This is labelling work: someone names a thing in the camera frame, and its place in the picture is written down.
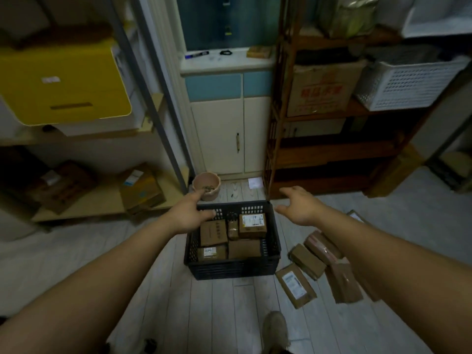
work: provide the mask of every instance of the blue drawer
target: blue drawer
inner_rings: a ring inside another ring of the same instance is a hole
[[[239,73],[194,75],[185,78],[185,85],[191,102],[241,97]]]
[[[272,89],[272,71],[244,73],[244,96],[269,96]]]

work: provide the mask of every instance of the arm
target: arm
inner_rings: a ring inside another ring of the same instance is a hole
[[[295,224],[323,231],[434,352],[470,351],[469,266],[359,222],[299,186],[280,191],[290,206],[279,205],[276,211]]]
[[[204,191],[80,268],[0,327],[4,354],[92,353],[104,344],[168,241],[215,216],[197,211]]]

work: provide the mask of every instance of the person's right arm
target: person's right arm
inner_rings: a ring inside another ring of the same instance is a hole
[[[275,210],[323,231],[432,351],[470,352],[471,267],[357,221],[299,186],[280,191],[290,206]]]

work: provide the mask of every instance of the windowsill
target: windowsill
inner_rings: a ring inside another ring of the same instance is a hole
[[[221,49],[211,49],[209,55],[196,57],[194,59],[180,60],[180,74],[202,74],[227,71],[246,71],[255,69],[273,68],[275,65],[275,50],[269,59],[250,59],[246,57],[249,48],[230,48],[232,55],[220,55]],[[186,55],[198,53],[199,51],[187,52]]]

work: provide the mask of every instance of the wooden floor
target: wooden floor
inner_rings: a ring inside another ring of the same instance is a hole
[[[416,171],[391,196],[361,193],[320,196],[339,210],[355,209],[373,225],[461,261],[472,263],[472,197],[451,193],[428,170]],[[224,183],[215,202],[263,199],[247,182]],[[287,203],[277,200],[274,204]],[[139,226],[124,218],[90,219],[0,245],[0,315],[25,304],[87,262],[129,237]],[[312,228],[277,215],[287,250]],[[385,303],[335,304],[326,277],[310,280],[318,298],[295,310],[274,276],[196,281],[183,264],[185,235],[174,237],[157,258],[110,336],[115,353],[138,353],[155,338],[159,353],[257,354],[264,316],[286,317],[295,354],[430,353]]]

